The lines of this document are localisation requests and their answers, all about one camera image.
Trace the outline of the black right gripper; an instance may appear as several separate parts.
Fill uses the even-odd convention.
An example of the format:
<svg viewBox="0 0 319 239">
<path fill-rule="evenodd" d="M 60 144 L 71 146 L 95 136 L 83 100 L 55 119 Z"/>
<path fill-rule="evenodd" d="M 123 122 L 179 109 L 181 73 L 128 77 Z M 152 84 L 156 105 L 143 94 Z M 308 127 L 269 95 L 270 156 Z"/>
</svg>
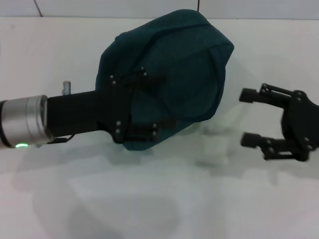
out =
<svg viewBox="0 0 319 239">
<path fill-rule="evenodd" d="M 263 83 L 260 90 L 243 88 L 243 103 L 264 103 L 283 108 L 282 132 L 285 139 L 244 133 L 241 146 L 260 148 L 265 160 L 308 161 L 309 154 L 319 148 L 319 106 L 303 91 L 289 91 Z"/>
</svg>

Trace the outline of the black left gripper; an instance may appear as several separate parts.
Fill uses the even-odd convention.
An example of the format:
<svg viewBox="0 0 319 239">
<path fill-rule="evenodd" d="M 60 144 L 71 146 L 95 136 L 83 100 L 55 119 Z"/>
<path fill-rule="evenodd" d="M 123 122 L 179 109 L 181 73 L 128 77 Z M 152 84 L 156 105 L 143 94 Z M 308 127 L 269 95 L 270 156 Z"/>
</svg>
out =
<svg viewBox="0 0 319 239">
<path fill-rule="evenodd" d="M 47 100 L 47 128 L 53 144 L 66 143 L 74 135 L 105 131 L 115 143 L 156 142 L 160 129 L 176 127 L 176 120 L 131 123 L 131 101 L 137 88 L 162 84 L 165 75 L 149 74 L 140 68 L 123 75 L 111 75 L 101 90 L 50 97 Z"/>
</svg>

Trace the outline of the dark teal lunch bag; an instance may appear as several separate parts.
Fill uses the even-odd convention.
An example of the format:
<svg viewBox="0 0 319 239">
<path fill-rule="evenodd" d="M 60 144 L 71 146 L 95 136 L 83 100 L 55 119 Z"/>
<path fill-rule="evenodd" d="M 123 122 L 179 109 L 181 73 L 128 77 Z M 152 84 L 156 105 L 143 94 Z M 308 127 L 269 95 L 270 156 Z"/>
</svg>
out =
<svg viewBox="0 0 319 239">
<path fill-rule="evenodd" d="M 180 9 L 123 32 L 102 53 L 95 88 L 106 87 L 111 75 L 145 68 L 166 81 L 136 91 L 131 101 L 132 123 L 174 119 L 176 127 L 160 129 L 156 142 L 125 142 L 142 151 L 194 123 L 211 119 L 220 104 L 226 65 L 233 43 L 199 12 Z"/>
</svg>

